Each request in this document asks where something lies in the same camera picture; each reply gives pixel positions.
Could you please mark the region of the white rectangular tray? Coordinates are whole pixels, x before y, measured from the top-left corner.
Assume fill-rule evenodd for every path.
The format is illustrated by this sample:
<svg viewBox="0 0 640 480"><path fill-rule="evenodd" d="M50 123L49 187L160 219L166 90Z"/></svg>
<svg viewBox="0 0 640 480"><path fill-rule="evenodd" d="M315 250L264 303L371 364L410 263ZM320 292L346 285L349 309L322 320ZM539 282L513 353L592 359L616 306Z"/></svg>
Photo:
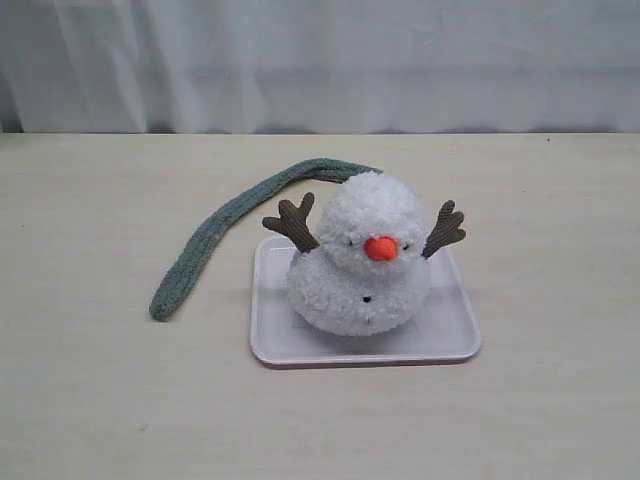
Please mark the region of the white rectangular tray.
<svg viewBox="0 0 640 480"><path fill-rule="evenodd" d="M270 236L254 251L249 346L272 369L463 363L482 337L451 248L432 258L432 288L418 316L388 333L341 337L317 330L286 303L284 277L295 247Z"/></svg>

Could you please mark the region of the white backdrop curtain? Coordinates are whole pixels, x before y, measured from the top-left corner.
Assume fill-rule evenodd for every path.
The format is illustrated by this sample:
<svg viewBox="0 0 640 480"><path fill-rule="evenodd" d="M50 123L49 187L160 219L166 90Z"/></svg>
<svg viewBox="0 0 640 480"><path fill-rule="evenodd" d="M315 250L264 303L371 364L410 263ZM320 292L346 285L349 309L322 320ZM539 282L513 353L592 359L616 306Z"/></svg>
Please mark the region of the white backdrop curtain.
<svg viewBox="0 0 640 480"><path fill-rule="evenodd" d="M635 1L5 1L24 133L635 132Z"/></svg>

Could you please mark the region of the white plush snowman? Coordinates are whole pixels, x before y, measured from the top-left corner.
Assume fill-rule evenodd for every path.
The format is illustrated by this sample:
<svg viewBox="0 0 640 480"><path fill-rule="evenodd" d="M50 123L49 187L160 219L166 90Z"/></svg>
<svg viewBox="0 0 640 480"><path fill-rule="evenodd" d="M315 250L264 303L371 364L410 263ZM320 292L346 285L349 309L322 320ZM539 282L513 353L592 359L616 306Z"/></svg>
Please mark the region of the white plush snowman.
<svg viewBox="0 0 640 480"><path fill-rule="evenodd" d="M386 173L350 177L311 229L314 202L311 192L282 199L262 225L295 248L285 276L292 310L333 335L367 337L410 321L428 296L432 257L466 237L454 200L430 222L410 187Z"/></svg>

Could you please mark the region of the green knitted scarf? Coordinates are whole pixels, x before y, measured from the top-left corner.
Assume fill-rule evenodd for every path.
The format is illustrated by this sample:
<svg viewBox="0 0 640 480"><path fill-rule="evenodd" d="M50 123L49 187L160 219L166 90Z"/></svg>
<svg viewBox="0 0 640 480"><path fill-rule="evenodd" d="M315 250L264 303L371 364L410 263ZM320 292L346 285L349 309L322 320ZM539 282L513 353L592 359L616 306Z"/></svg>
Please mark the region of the green knitted scarf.
<svg viewBox="0 0 640 480"><path fill-rule="evenodd" d="M188 298L226 232L287 185L306 179L343 183L354 175L376 170L337 159L312 158L295 163L233 197L206 218L191 235L153 295L148 308L151 318L157 322L169 321Z"/></svg>

